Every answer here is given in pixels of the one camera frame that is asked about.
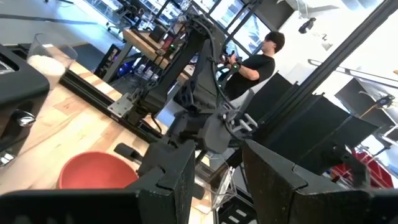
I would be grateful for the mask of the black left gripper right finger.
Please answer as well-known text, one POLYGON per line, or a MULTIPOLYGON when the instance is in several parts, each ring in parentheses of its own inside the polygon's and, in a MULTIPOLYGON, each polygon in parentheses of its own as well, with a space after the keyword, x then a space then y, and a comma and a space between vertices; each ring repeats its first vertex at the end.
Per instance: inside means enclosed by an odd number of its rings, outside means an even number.
POLYGON ((367 192, 346 190, 252 140, 242 152, 260 224, 371 224, 367 192))

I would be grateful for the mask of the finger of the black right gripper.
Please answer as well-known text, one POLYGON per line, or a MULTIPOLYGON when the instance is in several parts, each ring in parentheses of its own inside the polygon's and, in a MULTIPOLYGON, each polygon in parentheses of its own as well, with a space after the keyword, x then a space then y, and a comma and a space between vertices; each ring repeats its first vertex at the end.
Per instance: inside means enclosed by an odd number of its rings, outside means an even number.
POLYGON ((142 162, 143 160, 143 157, 138 151, 124 143, 119 143, 114 148, 114 152, 132 162, 142 162))

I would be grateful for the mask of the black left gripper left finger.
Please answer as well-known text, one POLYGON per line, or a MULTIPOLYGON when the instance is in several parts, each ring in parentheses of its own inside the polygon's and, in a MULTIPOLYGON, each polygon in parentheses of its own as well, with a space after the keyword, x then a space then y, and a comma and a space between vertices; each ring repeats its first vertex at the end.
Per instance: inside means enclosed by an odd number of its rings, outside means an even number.
POLYGON ((138 170, 142 224, 188 224, 195 178, 195 143, 149 145, 138 170))

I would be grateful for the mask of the red plastic bowl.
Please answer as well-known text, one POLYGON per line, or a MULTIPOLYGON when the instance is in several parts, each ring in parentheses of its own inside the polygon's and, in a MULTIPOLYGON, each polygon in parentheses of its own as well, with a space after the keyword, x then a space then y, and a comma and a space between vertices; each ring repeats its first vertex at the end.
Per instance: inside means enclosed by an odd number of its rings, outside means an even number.
POLYGON ((138 179, 123 160, 105 152, 91 151, 69 159, 60 171, 58 189, 122 189, 138 179))

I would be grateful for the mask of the black drawer cabinet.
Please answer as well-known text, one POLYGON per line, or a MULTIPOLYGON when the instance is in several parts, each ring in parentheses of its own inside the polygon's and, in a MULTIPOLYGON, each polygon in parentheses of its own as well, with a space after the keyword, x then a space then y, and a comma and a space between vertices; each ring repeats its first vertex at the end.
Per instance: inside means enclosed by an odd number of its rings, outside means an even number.
POLYGON ((253 206, 237 198, 232 198, 222 204, 217 214, 216 224, 258 224, 253 206))

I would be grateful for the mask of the black partition panel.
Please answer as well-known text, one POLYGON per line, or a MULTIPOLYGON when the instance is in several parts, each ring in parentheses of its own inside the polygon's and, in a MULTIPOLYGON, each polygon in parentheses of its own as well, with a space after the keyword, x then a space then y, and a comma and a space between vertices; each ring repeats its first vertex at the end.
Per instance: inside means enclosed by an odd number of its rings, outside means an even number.
POLYGON ((312 95, 274 130, 260 125, 253 140, 297 165, 321 175, 343 163, 335 146, 354 148, 378 129, 322 95, 312 95))

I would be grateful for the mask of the person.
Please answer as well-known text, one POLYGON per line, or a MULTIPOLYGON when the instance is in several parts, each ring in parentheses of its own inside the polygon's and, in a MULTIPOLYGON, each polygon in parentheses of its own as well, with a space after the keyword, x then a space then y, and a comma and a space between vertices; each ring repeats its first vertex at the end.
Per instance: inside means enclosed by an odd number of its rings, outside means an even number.
POLYGON ((224 94, 229 100, 241 96, 246 90, 271 77, 275 70, 274 55, 285 45, 285 35, 278 31, 269 32, 262 44, 262 54, 255 54, 241 63, 237 72, 226 82, 224 94))

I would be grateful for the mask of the red metal cart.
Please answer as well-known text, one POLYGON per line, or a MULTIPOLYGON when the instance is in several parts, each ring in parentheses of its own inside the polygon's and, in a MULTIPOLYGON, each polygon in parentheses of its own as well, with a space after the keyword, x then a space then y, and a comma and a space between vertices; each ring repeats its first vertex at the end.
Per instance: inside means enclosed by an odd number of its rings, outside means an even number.
MULTIPOLYGON (((352 155, 362 162, 369 171, 370 186, 380 189, 393 189, 394 183, 390 172, 376 160, 368 151, 356 152, 352 155)), ((351 169, 346 164, 340 164, 332 167, 326 172, 332 180, 344 183, 350 187, 354 184, 354 175, 351 169)))

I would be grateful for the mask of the clear glass of milk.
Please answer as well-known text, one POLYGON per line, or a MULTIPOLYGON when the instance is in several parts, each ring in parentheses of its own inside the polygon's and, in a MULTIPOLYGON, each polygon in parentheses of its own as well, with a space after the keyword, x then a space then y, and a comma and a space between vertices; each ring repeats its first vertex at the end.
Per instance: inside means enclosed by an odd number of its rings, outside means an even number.
POLYGON ((77 52, 61 35, 38 33, 34 35, 27 63, 49 81, 51 92, 77 57, 77 52))

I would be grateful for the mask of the black four-slot toaster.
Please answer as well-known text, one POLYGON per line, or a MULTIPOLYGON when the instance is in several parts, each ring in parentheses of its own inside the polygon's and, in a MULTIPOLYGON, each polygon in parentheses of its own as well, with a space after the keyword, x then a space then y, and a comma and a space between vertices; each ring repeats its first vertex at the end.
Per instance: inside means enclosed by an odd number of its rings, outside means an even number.
POLYGON ((17 157, 49 93, 25 56, 18 45, 0 44, 0 167, 17 157))

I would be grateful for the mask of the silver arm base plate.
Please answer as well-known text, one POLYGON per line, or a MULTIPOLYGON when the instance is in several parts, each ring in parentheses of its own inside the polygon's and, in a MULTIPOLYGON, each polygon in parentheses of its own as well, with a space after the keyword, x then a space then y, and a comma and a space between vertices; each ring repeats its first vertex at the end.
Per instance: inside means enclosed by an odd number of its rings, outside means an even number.
POLYGON ((116 100, 114 103, 110 104, 107 107, 107 110, 111 112, 111 114, 115 115, 117 118, 122 118, 133 107, 134 103, 132 101, 132 95, 130 93, 124 94, 120 99, 116 100))

